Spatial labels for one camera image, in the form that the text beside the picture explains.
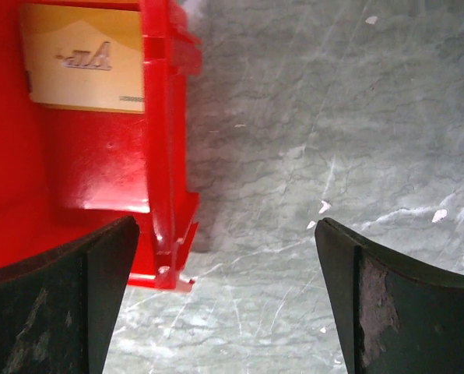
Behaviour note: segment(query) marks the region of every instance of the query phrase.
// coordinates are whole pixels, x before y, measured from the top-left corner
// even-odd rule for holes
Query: debris
[[[371,16],[365,20],[365,23],[368,23],[369,25],[375,25],[377,21],[378,21],[378,17]]]
[[[331,209],[331,207],[332,207],[331,204],[329,204],[325,200],[321,200],[320,202],[322,203],[322,208],[320,208],[320,210],[318,211],[319,214],[323,214],[327,210]]]
[[[435,223],[443,220],[444,218],[446,218],[447,215],[448,215],[448,212],[447,212],[446,209],[437,210],[436,213],[433,216],[432,222],[435,224]]]

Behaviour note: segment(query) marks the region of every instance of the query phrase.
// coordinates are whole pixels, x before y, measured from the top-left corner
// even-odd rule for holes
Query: red container
[[[199,43],[174,0],[43,2],[138,10],[143,114],[45,108],[28,97],[20,0],[0,0],[0,267],[132,214],[141,228],[129,284],[190,291],[180,272],[199,196],[186,189],[186,76]]]

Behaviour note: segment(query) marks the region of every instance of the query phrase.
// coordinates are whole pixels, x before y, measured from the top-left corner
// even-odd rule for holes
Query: gray tabletop
[[[128,288],[105,372],[345,373],[314,222],[464,273],[464,0],[185,7],[197,281]]]

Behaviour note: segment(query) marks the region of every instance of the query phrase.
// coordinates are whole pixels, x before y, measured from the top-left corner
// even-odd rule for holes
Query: marble surface
[[[464,1],[185,6],[197,282],[128,288],[105,372],[345,373],[311,221],[464,273]]]

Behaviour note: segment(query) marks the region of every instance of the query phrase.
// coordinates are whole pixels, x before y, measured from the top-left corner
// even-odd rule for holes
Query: glossy red surface
[[[201,52],[185,12],[173,0],[41,2],[140,11],[145,112],[114,114],[30,102],[20,2],[0,2],[0,266],[133,214],[141,238],[129,283],[189,291],[179,273],[199,197],[186,189],[186,75],[199,73]]]

